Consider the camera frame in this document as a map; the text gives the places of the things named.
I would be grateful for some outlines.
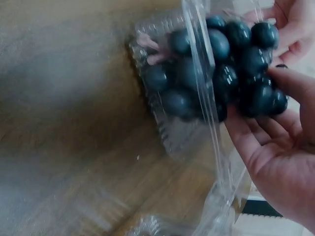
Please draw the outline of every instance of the blueberry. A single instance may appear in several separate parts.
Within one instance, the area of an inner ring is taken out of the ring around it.
[[[217,115],[218,115],[218,120],[219,123],[223,122],[227,118],[227,107],[224,103],[216,101],[216,107],[217,107]],[[202,122],[205,122],[205,118],[203,116],[202,111],[199,112],[199,119]]]
[[[174,81],[174,76],[174,73],[167,71],[167,64],[157,64],[146,69],[144,81],[148,89],[162,92]]]
[[[260,85],[262,80],[262,75],[258,74],[256,76],[246,76],[244,78],[239,78],[240,85],[242,88],[250,89],[252,86]]]
[[[209,29],[217,29],[220,31],[224,31],[224,27],[226,25],[225,19],[219,15],[207,18],[206,22]]]
[[[269,65],[271,65],[272,60],[273,60],[273,50],[265,50],[265,58],[267,59],[267,62]]]
[[[261,84],[262,85],[268,85],[268,86],[272,87],[273,89],[276,88],[276,84],[275,84],[274,80],[268,75],[262,76]]]
[[[178,61],[176,66],[177,83],[197,91],[197,81],[192,58],[183,58]]]
[[[233,66],[236,72],[241,72],[242,67],[240,64],[240,56],[236,54],[231,54],[228,59],[225,61],[227,65]]]
[[[265,51],[258,47],[250,47],[244,50],[241,58],[243,71],[249,76],[255,76],[268,69],[269,59]]]
[[[280,115],[287,109],[288,98],[278,89],[274,91],[273,96],[274,96],[274,101],[273,101],[272,109],[269,115],[271,116]]]
[[[251,44],[251,29],[242,21],[231,21],[226,24],[225,35],[235,50],[242,50]]]
[[[279,45],[279,31],[270,23],[257,23],[252,27],[252,42],[264,49],[276,49]]]
[[[253,86],[261,86],[261,85],[267,85],[271,86],[272,88],[275,88],[275,83],[268,75],[261,75],[258,74],[254,77],[249,77],[241,82],[242,87],[250,88]]]
[[[190,123],[197,118],[196,112],[194,110],[190,110],[187,114],[179,117],[182,122]]]
[[[169,45],[174,53],[189,56],[191,49],[187,29],[172,32],[169,37]]]
[[[227,118],[227,107],[223,103],[216,102],[219,123]]]
[[[277,68],[284,68],[288,69],[288,67],[285,64],[276,65]]]
[[[261,85],[243,91],[239,110],[242,115],[254,118],[270,114],[274,103],[274,92],[271,86]]]
[[[170,89],[161,95],[165,112],[171,116],[185,117],[193,112],[190,94],[182,89]]]
[[[236,100],[239,81],[232,66],[218,66],[214,72],[212,83],[214,93],[222,102],[231,103]]]
[[[230,44],[225,35],[217,29],[208,30],[208,34],[215,60],[226,60],[230,53]]]

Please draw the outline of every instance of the hand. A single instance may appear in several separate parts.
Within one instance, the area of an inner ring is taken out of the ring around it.
[[[260,193],[284,217],[315,233],[315,79],[270,68],[279,88],[300,103],[273,118],[229,111],[231,139]]]
[[[275,0],[270,8],[261,10],[263,20],[276,19],[280,43],[274,58],[277,64],[293,64],[303,57],[315,42],[315,1],[314,0]],[[254,12],[247,17],[256,18]]]

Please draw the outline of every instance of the wood grain surface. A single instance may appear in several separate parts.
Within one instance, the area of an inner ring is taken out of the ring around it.
[[[1,236],[122,236],[147,213],[198,220],[211,142],[193,161],[165,154],[126,52],[135,22],[179,4],[0,1]]]

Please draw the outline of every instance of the fingernail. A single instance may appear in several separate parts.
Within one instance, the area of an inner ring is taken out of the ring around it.
[[[288,69],[289,67],[287,67],[285,64],[280,64],[280,65],[276,65],[276,68]]]

